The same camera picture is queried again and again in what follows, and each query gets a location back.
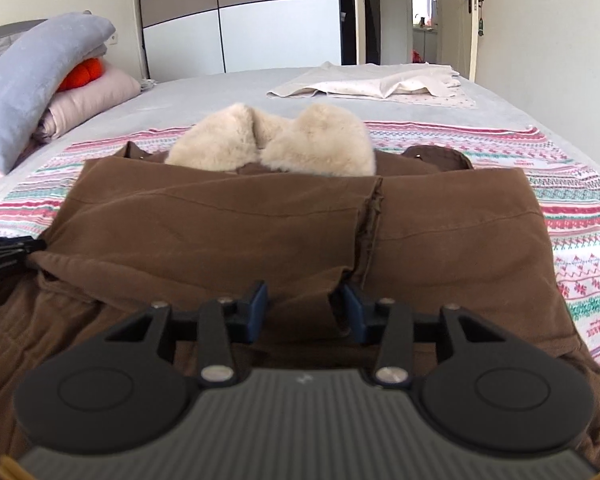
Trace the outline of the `brown coat with fur collar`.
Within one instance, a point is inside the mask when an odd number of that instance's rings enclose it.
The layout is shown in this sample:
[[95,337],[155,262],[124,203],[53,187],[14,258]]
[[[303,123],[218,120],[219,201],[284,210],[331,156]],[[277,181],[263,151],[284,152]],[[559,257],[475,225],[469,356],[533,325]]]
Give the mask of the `brown coat with fur collar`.
[[[519,169],[414,150],[373,177],[87,162],[0,276],[0,477],[592,479],[600,367],[559,291]],[[199,387],[172,312],[268,285],[240,381]],[[337,326],[341,283],[439,317],[409,387],[366,377]]]

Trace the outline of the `white bedroom door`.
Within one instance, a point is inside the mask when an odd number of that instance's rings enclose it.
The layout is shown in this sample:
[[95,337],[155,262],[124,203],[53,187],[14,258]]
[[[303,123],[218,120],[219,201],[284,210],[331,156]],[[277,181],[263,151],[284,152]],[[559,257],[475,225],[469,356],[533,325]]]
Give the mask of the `white bedroom door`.
[[438,63],[475,81],[481,0],[438,0]]

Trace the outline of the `beige folded quilt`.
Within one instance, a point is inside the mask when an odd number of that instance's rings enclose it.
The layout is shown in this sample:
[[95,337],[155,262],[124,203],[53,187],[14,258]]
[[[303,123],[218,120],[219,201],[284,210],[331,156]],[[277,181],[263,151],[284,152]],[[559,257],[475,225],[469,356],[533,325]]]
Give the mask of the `beige folded quilt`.
[[83,87],[58,92],[50,100],[33,137],[50,143],[96,115],[140,95],[140,83],[104,62],[104,73]]

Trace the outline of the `red plush toy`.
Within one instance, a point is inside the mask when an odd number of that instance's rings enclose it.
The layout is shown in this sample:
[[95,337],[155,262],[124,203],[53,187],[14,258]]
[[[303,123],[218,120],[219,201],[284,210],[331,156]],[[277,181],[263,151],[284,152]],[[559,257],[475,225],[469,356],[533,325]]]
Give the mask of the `red plush toy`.
[[104,71],[104,66],[100,58],[87,58],[65,76],[65,79],[61,81],[61,84],[57,88],[57,92],[84,87],[86,84],[101,77]]

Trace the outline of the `grey bed sheet mattress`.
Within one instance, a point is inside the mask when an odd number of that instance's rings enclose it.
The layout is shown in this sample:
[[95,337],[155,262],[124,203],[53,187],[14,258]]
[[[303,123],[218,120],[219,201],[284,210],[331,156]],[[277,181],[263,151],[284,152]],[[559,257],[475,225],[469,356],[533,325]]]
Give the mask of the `grey bed sheet mattress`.
[[84,122],[59,140],[30,155],[8,176],[0,179],[0,203],[19,182],[73,143],[118,138],[151,128],[190,126],[216,110],[222,110],[234,103],[245,103],[285,117],[296,116],[300,110],[312,103],[325,102],[346,108],[359,118],[370,122],[426,122],[515,130],[535,126],[569,156],[578,162],[584,162],[600,174],[600,164],[594,162],[585,152],[500,96],[466,79],[462,81],[462,87],[476,102],[473,108],[408,105],[393,101],[367,101],[333,96],[276,98],[268,94],[270,90],[307,71],[307,68],[248,70],[157,84],[135,99]]

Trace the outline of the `striped patterned bed cover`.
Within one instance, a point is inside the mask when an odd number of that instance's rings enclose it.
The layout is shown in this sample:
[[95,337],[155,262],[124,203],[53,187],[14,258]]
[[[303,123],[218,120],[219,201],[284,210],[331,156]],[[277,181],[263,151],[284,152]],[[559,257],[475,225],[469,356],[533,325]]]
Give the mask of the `striped patterned bed cover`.
[[[400,154],[437,145],[466,155],[477,168],[524,170],[553,244],[555,272],[573,321],[600,364],[600,171],[557,136],[539,129],[486,128],[426,122],[369,122],[375,148]],[[0,236],[37,236],[53,221],[84,160],[114,154],[125,143],[168,150],[181,127],[145,129],[100,140],[71,140],[22,176],[0,180]]]

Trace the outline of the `cream folded cloth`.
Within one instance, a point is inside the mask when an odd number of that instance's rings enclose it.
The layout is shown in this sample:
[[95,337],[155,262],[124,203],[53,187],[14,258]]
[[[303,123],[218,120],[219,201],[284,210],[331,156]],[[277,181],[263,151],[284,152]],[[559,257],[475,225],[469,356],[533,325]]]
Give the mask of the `cream folded cloth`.
[[325,62],[268,90],[268,95],[276,98],[308,98],[319,94],[407,105],[476,106],[452,66],[428,63],[340,66]]

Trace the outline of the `white grey sliding wardrobe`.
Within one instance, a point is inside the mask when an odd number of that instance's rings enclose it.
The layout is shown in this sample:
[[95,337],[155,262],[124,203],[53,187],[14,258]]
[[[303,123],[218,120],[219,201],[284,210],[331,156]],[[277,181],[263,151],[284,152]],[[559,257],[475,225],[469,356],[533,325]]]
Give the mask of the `white grey sliding wardrobe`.
[[158,81],[365,58],[364,0],[138,0]]

